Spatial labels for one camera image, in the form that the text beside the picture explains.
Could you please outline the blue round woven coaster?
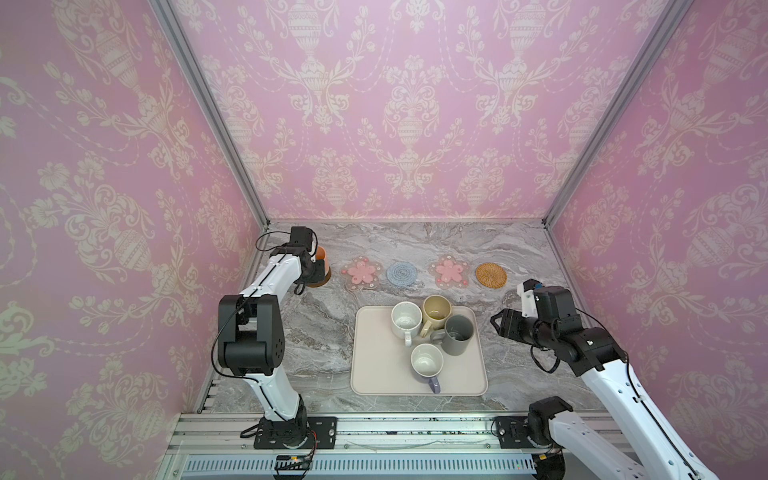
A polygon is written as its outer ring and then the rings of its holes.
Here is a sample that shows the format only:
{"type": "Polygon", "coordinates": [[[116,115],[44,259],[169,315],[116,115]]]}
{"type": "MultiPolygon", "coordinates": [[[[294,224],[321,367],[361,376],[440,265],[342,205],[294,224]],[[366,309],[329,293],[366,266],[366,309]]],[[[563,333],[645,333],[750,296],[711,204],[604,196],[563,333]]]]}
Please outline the blue round woven coaster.
{"type": "Polygon", "coordinates": [[[386,271],[387,280],[398,288],[413,285],[418,278],[417,268],[410,262],[395,262],[386,271]]]}

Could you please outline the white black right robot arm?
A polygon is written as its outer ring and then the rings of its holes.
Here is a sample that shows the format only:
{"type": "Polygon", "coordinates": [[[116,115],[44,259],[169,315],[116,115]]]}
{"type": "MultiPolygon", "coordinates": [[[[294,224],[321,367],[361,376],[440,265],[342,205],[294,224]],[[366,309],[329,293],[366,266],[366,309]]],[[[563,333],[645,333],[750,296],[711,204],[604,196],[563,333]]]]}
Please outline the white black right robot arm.
{"type": "Polygon", "coordinates": [[[628,354],[604,328],[584,327],[580,314],[542,319],[503,309],[490,324],[497,335],[549,350],[567,364],[610,413],[640,462],[589,429],[558,396],[529,405],[530,440],[571,452],[600,479],[639,479],[641,470],[649,479],[715,479],[639,385],[628,354]]]}

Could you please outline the white ceramic mug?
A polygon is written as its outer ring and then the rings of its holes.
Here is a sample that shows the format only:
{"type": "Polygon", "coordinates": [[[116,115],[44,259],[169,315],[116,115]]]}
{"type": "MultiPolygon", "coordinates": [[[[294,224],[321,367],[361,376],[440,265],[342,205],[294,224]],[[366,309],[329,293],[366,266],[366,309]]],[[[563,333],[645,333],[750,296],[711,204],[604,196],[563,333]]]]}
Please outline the white ceramic mug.
{"type": "Polygon", "coordinates": [[[402,301],[393,307],[390,318],[392,333],[401,344],[411,347],[422,327],[421,308],[413,302],[402,301]]]}

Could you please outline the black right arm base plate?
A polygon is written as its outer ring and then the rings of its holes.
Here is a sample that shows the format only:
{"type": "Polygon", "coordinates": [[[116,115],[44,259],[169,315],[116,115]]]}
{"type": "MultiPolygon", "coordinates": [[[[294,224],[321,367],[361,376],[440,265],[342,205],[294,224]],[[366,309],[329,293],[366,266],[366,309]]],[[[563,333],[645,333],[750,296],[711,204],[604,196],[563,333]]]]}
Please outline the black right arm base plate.
{"type": "Polygon", "coordinates": [[[499,441],[501,449],[539,448],[530,438],[526,416],[496,416],[491,422],[490,430],[499,441]]]}

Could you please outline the woven rattan round coaster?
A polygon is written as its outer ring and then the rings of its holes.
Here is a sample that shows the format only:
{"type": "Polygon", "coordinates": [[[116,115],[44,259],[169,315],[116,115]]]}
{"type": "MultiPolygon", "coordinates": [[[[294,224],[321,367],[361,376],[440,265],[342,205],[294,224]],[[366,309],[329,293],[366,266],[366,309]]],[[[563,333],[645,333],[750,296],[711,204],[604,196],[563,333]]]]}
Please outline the woven rattan round coaster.
{"type": "Polygon", "coordinates": [[[475,270],[477,281],[489,289],[500,289],[507,283],[505,269],[497,263],[486,262],[480,264],[475,270]]]}

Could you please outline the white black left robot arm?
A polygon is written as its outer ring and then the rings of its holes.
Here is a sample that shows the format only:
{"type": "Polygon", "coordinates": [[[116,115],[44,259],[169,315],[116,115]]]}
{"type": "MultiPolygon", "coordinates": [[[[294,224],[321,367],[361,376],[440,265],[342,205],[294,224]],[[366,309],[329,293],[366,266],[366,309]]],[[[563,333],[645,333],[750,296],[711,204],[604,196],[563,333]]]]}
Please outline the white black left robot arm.
{"type": "Polygon", "coordinates": [[[280,246],[253,283],[237,295],[224,296],[218,306],[211,365],[220,376],[251,386],[263,410],[257,424],[262,437],[288,448],[302,446],[310,433],[303,399],[283,367],[286,340],[280,304],[290,289],[300,294],[324,272],[309,247],[280,246]]]}

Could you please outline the pink flower silicone coaster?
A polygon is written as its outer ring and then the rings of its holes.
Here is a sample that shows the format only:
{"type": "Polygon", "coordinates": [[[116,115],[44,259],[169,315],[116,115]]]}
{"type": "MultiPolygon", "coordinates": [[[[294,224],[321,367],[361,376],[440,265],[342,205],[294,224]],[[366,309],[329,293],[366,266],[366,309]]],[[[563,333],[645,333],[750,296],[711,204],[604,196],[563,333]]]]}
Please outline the pink flower silicone coaster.
{"type": "Polygon", "coordinates": [[[350,292],[376,290],[380,286],[383,267],[379,262],[360,256],[341,269],[345,288],[350,292]]]}

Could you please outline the orange ceramic mug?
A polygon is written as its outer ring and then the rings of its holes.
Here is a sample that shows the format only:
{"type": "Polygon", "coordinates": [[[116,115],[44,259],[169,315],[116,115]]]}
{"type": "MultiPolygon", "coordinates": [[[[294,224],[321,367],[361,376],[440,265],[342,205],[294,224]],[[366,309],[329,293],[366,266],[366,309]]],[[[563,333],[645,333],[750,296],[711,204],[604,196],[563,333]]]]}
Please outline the orange ceramic mug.
{"type": "Polygon", "coordinates": [[[329,270],[329,264],[327,260],[327,253],[326,250],[323,247],[318,246],[315,252],[315,261],[321,262],[324,267],[324,271],[327,272],[329,270]]]}

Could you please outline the brown wooden round coaster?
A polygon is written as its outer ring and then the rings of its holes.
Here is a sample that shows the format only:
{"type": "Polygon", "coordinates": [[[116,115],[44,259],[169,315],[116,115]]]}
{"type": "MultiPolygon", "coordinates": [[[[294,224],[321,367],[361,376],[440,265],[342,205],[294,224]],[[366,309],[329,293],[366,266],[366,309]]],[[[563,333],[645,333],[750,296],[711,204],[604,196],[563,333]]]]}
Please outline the brown wooden round coaster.
{"type": "Polygon", "coordinates": [[[325,276],[324,276],[324,278],[322,280],[320,280],[318,282],[315,282],[315,283],[307,284],[307,286],[309,288],[319,288],[319,287],[327,284],[330,281],[331,277],[332,277],[332,271],[329,269],[326,272],[326,274],[325,274],[325,276]]]}

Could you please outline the grey ceramic mug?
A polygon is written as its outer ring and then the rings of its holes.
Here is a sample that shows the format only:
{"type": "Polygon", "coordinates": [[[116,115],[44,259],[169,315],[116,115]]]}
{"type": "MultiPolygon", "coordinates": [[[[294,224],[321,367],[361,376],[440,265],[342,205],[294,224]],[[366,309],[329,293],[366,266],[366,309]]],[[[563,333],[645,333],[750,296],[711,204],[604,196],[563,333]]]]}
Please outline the grey ceramic mug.
{"type": "Polygon", "coordinates": [[[446,320],[441,330],[430,335],[430,342],[450,356],[460,356],[466,351],[474,335],[475,327],[471,319],[454,315],[446,320]]]}

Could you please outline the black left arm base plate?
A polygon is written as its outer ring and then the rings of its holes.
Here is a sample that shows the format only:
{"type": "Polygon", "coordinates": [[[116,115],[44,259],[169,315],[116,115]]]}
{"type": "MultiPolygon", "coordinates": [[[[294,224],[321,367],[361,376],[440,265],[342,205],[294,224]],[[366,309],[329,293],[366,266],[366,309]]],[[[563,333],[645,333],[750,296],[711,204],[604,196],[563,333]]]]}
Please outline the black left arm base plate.
{"type": "Polygon", "coordinates": [[[253,437],[255,450],[326,449],[335,447],[338,419],[336,417],[295,418],[275,422],[262,418],[253,437]]]}

